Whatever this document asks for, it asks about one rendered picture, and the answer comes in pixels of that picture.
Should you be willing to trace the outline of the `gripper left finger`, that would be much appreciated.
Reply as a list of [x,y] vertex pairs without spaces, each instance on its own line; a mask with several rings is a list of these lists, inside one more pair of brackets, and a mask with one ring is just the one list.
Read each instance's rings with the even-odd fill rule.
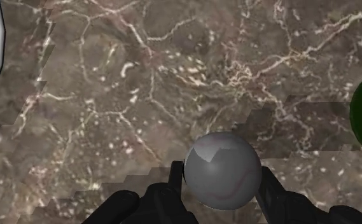
[[149,185],[142,197],[118,190],[81,224],[198,224],[181,200],[183,162],[173,161],[168,181]]

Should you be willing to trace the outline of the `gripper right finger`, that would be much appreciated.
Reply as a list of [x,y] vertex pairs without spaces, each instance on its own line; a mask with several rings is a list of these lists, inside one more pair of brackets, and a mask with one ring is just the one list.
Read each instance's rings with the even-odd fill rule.
[[273,172],[262,167],[256,199],[268,224],[362,224],[362,212],[337,205],[328,212],[316,207],[305,195],[285,190]]

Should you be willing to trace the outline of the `grey ball with red seam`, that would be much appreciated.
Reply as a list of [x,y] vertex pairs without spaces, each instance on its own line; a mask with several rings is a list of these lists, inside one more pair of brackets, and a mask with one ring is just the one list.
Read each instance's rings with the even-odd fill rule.
[[245,206],[258,193],[261,161],[256,150],[231,132],[211,132],[191,145],[183,165],[188,188],[203,205],[217,210]]

